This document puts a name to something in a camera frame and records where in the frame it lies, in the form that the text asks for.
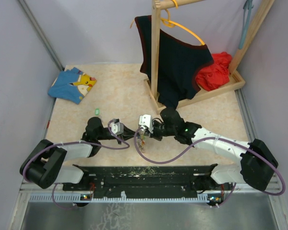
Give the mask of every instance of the white wall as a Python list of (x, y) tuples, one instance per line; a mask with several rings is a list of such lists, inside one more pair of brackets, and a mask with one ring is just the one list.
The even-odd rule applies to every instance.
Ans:
[[(151, 14), (151, 0), (26, 0), (63, 65), (140, 63), (140, 38), (129, 26)], [(260, 0), (254, 0), (257, 10)], [(170, 9), (171, 19), (197, 33), (211, 52), (234, 54), (241, 36), (245, 0), (206, 0)], [(165, 31), (185, 42), (196, 39), (180, 28)]]
[(288, 0), (276, 0), (239, 67), (258, 132), (279, 162), (288, 202)]
[(19, 168), (43, 137), (57, 74), (17, 1), (0, 0), (0, 230), (18, 196)]

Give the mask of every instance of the yellow cartoon character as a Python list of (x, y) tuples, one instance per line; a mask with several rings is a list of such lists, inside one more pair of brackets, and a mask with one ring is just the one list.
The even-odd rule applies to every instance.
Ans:
[(96, 81), (97, 80), (95, 78), (92, 78), (87, 74), (83, 74), (83, 75), (79, 76), (78, 81), (70, 83), (70, 84), (78, 86), (78, 89), (79, 89), (80, 85), (88, 86), (88, 87), (86, 87), (86, 90), (89, 92), (92, 89), (92, 87), (95, 85)]

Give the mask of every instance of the floor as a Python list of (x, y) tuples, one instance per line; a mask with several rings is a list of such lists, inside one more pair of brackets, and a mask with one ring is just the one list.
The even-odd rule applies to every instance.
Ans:
[[(113, 118), (119, 118), (128, 128), (138, 128), (139, 116), (144, 114), (159, 117), (154, 111), (143, 79), (146, 75), (139, 72), (140, 64), (100, 64), (75, 65), (91, 77), (97, 79), (96, 85), (80, 104), (57, 99), (47, 139), (52, 142), (79, 140), (85, 130), (89, 118), (100, 109), (104, 126)], [(178, 109), (185, 121), (195, 122), (208, 130), (225, 137), (247, 141), (240, 109), (235, 92), (207, 99)], [(75, 159), (66, 164), (83, 166), (149, 166), (135, 151), (132, 139), (128, 141), (129, 149), (112, 151), (101, 149), (92, 158)], [(108, 146), (117, 146), (116, 141), (102, 141)], [(145, 155), (155, 161), (165, 161), (177, 156), (186, 148), (173, 138), (164, 138), (162, 142), (146, 139)], [(168, 165), (211, 165), (232, 164), (232, 161), (213, 152), (203, 149), (192, 149), (187, 154)]]
[(269, 197), (233, 194), (219, 208), (199, 204), (89, 204), (66, 211), (29, 203), (21, 230), (277, 230)]

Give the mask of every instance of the yellow hanger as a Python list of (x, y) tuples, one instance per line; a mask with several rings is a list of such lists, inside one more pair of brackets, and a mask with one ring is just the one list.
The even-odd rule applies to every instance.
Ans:
[[(172, 1), (174, 2), (175, 7), (176, 7), (176, 9), (177, 9), (177, 8), (178, 8), (178, 4), (177, 4), (176, 0), (172, 0)], [(161, 21), (162, 21), (163, 25), (165, 25), (165, 26), (167, 26), (167, 27), (169, 27), (169, 28), (173, 28), (173, 27), (175, 27), (175, 26), (179, 26), (180, 28), (184, 29), (185, 31), (189, 32), (189, 33), (192, 34), (194, 37), (196, 37), (196, 39), (200, 41), (200, 43), (202, 44), (202, 46), (205, 45), (205, 42), (204, 42), (197, 34), (193, 33), (191, 30), (189, 30), (188, 28), (184, 27), (183, 25), (180, 25), (179, 23), (176, 23), (176, 22), (171, 21), (171, 20), (170, 20), (170, 18), (171, 18), (170, 12), (169, 12), (167, 9), (166, 9), (165, 11), (166, 11), (167, 14), (168, 14), (168, 19), (166, 19), (166, 18), (161, 18)]]

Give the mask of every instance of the black cloth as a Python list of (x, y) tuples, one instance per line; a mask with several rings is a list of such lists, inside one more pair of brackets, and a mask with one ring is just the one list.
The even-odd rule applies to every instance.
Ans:
[[(151, 80), (151, 15), (136, 17), (134, 20), (144, 57), (140, 72), (147, 74)], [(193, 46), (160, 30), (158, 101), (176, 109), (178, 101), (192, 99), (201, 90), (195, 81), (196, 74), (212, 64), (213, 58), (207, 45)]]

